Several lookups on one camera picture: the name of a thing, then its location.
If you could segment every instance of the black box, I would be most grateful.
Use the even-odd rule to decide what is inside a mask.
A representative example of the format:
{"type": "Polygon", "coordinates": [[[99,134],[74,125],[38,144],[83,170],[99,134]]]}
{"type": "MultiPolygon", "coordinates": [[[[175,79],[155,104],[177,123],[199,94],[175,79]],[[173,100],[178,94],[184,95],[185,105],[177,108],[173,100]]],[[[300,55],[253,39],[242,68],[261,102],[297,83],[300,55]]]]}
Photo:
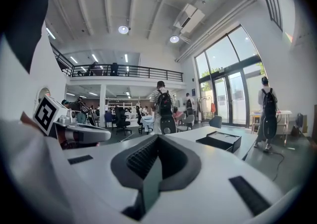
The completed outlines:
{"type": "Polygon", "coordinates": [[[241,145],[241,136],[214,131],[196,142],[234,153],[241,145]]]}

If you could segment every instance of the sneaker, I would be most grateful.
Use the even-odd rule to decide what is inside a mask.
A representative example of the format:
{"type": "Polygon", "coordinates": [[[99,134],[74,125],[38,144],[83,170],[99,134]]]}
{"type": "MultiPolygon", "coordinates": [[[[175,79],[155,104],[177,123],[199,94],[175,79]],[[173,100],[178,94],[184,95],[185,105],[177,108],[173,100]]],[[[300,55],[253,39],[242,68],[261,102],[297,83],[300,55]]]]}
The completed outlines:
{"type": "Polygon", "coordinates": [[[272,147],[272,146],[271,146],[270,144],[267,144],[267,145],[266,145],[265,150],[267,150],[267,151],[268,151],[268,150],[270,150],[270,149],[271,149],[271,147],[272,147]]]}

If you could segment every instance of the gray floor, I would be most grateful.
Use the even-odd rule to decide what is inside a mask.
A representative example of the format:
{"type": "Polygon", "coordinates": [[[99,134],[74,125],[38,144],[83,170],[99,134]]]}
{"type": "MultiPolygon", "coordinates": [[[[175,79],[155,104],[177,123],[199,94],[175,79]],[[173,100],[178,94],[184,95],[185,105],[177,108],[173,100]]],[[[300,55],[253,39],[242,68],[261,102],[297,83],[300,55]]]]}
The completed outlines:
{"type": "MultiPolygon", "coordinates": [[[[193,129],[197,129],[202,126],[208,126],[208,124],[195,124],[193,129]]],[[[242,130],[250,132],[244,128],[229,126],[223,127],[236,132],[242,130]]],[[[119,140],[129,140],[141,136],[138,132],[138,127],[129,127],[129,129],[132,130],[132,134],[127,132],[126,136],[123,134],[123,132],[119,132],[116,135],[116,130],[114,130],[112,132],[112,138],[103,144],[113,144],[117,143],[119,140]]],[[[265,174],[271,180],[273,180],[276,174],[278,174],[274,182],[279,186],[283,193],[287,193],[290,189],[302,184],[305,181],[306,176],[311,168],[311,164],[313,163],[313,152],[310,148],[308,140],[305,137],[294,138],[288,135],[286,147],[283,146],[283,143],[284,142],[281,139],[281,135],[276,135],[272,141],[271,151],[280,153],[284,156],[284,160],[279,166],[278,173],[277,166],[282,160],[282,156],[277,154],[263,153],[261,144],[260,148],[252,148],[250,150],[245,161],[249,165],[265,174]]]]}

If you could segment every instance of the glass door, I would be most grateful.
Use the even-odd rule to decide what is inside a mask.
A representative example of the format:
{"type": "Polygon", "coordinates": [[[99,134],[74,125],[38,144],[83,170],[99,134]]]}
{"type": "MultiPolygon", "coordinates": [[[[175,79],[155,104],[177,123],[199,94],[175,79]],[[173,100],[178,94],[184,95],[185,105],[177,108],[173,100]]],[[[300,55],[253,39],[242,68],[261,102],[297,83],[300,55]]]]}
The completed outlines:
{"type": "Polygon", "coordinates": [[[241,72],[213,78],[212,85],[215,89],[216,114],[222,117],[222,124],[246,127],[248,124],[247,86],[241,72]]]}

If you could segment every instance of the hair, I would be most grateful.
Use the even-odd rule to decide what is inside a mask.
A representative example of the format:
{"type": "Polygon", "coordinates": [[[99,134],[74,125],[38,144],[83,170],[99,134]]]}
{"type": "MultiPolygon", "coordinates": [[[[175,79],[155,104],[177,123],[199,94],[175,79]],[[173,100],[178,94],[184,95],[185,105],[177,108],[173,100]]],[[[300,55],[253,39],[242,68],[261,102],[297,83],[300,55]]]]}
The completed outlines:
{"type": "Polygon", "coordinates": [[[161,87],[165,87],[165,84],[164,84],[164,81],[159,81],[158,82],[158,88],[161,88],[161,87]]]}
{"type": "Polygon", "coordinates": [[[262,81],[263,85],[267,85],[268,84],[268,79],[265,76],[261,79],[261,81],[262,81]]]}

